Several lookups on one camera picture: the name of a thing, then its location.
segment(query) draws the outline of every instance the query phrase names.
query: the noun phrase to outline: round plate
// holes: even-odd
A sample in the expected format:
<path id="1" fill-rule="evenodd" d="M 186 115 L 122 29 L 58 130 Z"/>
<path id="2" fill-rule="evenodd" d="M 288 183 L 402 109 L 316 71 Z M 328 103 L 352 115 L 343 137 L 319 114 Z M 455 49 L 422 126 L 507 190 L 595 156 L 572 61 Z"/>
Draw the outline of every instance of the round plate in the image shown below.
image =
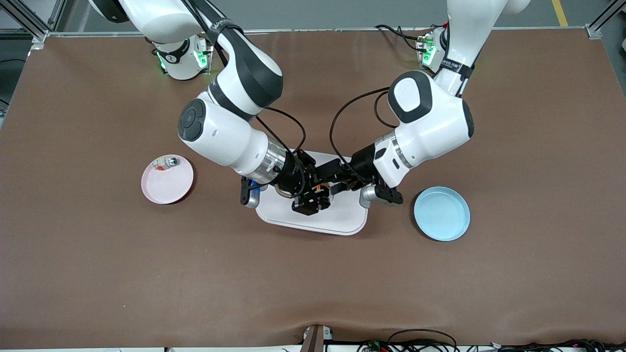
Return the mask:
<path id="1" fill-rule="evenodd" d="M 141 176 L 143 195 L 157 204 L 171 204 L 189 192 L 193 183 L 193 167 L 180 155 L 164 155 L 165 158 L 178 159 L 178 165 L 168 170 L 155 170 L 150 162 Z"/>
<path id="2" fill-rule="evenodd" d="M 437 241 L 455 240 L 470 226 L 468 204 L 447 187 L 432 187 L 422 192 L 413 212 L 419 228 Z"/>

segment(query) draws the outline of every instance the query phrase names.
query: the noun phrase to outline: light blue plate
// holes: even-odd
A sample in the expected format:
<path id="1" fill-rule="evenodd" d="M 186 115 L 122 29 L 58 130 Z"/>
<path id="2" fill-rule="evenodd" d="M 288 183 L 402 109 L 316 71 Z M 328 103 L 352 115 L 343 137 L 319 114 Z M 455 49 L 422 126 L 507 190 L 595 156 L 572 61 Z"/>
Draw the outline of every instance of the light blue plate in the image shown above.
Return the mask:
<path id="1" fill-rule="evenodd" d="M 437 241 L 461 237 L 470 226 L 470 208 L 459 193 L 447 187 L 422 192 L 413 208 L 419 228 Z"/>

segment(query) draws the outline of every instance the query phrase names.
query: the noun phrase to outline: brown table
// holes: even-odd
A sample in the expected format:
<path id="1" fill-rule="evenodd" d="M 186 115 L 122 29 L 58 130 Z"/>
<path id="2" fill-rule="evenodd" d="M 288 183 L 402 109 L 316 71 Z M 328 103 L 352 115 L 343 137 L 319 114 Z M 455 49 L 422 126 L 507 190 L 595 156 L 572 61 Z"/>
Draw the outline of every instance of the brown table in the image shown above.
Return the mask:
<path id="1" fill-rule="evenodd" d="M 253 41 L 285 74 L 275 106 L 319 152 L 332 152 L 343 103 L 416 68 L 401 38 L 376 32 Z M 0 348 L 289 344 L 314 323 L 337 339 L 626 339 L 626 103 L 584 30 L 493 32 L 466 89 L 474 138 L 413 170 L 407 202 L 374 205 L 351 237 L 242 207 L 237 175 L 176 133 L 212 77 L 174 81 L 149 50 L 142 38 L 49 38 L 28 59 L 0 132 Z M 372 100 L 337 125 L 346 155 L 386 131 Z M 299 141 L 293 123 L 262 116 Z M 140 176 L 166 153 L 197 179 L 183 202 L 155 205 Z M 457 241 L 414 225 L 410 200 L 434 185 L 469 203 Z"/>

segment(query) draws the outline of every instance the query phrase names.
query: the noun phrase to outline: pink plate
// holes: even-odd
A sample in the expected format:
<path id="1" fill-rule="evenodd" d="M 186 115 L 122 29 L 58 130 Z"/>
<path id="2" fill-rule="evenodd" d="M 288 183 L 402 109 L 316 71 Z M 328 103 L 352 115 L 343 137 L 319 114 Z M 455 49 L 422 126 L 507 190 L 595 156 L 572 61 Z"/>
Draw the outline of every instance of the pink plate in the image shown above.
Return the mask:
<path id="1" fill-rule="evenodd" d="M 189 161 L 180 155 L 164 155 L 178 159 L 178 165 L 159 171 L 150 162 L 141 176 L 141 190 L 146 198 L 157 204 L 171 204 L 189 192 L 193 183 L 193 168 Z"/>

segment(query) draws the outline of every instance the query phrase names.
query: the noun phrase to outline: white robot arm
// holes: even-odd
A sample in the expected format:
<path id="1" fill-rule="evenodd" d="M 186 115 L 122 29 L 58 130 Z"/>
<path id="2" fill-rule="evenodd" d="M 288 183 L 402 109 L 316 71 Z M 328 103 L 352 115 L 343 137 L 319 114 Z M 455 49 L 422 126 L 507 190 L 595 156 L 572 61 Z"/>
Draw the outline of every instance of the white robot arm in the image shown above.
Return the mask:
<path id="1" fill-rule="evenodd" d="M 331 194 L 344 190 L 361 190 L 368 202 L 401 204 L 395 187 L 409 170 L 467 142 L 474 126 L 460 96 L 474 62 L 500 14 L 519 12 L 529 1 L 448 0 L 448 50 L 439 71 L 434 78 L 409 71 L 389 88 L 387 100 L 399 126 L 356 152 L 348 164 L 335 159 L 315 165 L 304 151 L 292 153 L 250 126 L 280 97 L 282 72 L 209 0 L 90 0 L 104 17 L 132 21 L 161 56 L 172 56 L 174 62 L 168 62 L 174 67 L 185 66 L 184 60 L 193 63 L 193 39 L 201 30 L 221 46 L 228 64 L 183 109 L 178 134 L 200 155 L 243 176 L 242 204 L 253 207 L 251 191 L 271 184 L 291 194 L 292 209 L 305 215 L 325 209 Z"/>

